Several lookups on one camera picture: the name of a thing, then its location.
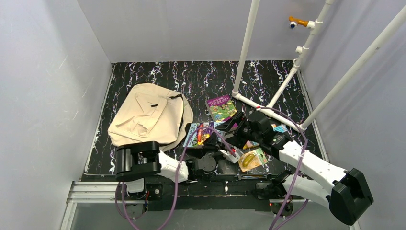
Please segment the blue 143-storey treehouse book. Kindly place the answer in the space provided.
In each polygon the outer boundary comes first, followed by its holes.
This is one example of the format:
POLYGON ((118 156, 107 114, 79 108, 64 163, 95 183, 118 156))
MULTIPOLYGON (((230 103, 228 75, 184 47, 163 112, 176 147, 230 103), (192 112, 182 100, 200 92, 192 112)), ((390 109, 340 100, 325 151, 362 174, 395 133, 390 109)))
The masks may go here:
POLYGON ((210 137, 212 134, 212 130, 209 129, 200 129, 196 133, 193 132, 199 127, 211 127, 217 129, 216 127, 222 124, 221 122, 210 121, 210 122, 199 122, 199 123, 191 123, 183 143, 184 148, 189 149, 202 149, 204 146, 204 142, 210 137))

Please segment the purple treehouse book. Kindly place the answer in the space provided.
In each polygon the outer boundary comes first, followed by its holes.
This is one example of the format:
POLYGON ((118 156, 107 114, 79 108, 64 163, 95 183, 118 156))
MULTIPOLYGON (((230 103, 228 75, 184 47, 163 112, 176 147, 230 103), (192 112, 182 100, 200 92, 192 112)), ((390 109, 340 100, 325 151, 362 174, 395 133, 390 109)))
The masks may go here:
POLYGON ((237 112, 229 95, 208 99, 205 104, 215 122, 226 121, 237 112))

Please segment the beige canvas student bag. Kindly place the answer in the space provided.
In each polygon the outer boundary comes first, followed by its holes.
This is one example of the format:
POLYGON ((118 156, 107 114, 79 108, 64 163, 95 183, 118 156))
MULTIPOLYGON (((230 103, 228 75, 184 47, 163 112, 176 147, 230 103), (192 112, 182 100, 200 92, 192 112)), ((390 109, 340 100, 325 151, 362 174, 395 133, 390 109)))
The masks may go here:
POLYGON ((116 147, 156 141, 162 151, 168 151, 185 138, 186 126, 193 117, 182 93, 141 83, 130 90, 110 123, 108 135, 116 147))

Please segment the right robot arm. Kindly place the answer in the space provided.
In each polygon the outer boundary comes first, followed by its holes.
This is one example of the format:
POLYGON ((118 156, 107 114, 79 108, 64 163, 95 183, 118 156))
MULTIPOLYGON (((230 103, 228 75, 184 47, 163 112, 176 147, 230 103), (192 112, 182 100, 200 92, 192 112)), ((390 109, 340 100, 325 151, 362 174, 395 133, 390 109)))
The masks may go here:
POLYGON ((241 148, 254 141, 267 154, 295 166, 309 179, 282 174, 267 188, 256 191, 261 197, 266 192, 280 196, 295 195, 316 202, 329 209, 340 222, 352 226, 373 202, 365 175, 358 169, 345 170, 317 157, 293 140, 288 133, 277 132, 270 120, 261 112, 245 116, 241 111, 216 127, 231 132, 226 142, 241 148))

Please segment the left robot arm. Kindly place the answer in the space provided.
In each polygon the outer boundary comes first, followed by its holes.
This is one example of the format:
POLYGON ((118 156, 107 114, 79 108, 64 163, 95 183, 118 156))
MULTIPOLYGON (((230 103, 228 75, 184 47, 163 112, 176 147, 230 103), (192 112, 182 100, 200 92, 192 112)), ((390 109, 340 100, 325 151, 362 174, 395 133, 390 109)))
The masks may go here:
POLYGON ((179 162, 166 155, 159 149, 156 141, 116 147, 114 150, 117 160, 116 181, 123 183, 123 190, 130 196, 146 193, 146 177, 159 175, 175 181, 177 167, 180 164, 178 182, 195 183, 214 171, 217 166, 215 156, 223 156, 232 162, 239 159, 234 149, 227 149, 223 142, 216 140, 219 136, 215 133, 203 144, 204 149, 215 150, 214 154, 206 154, 199 159, 190 159, 186 162, 179 162))

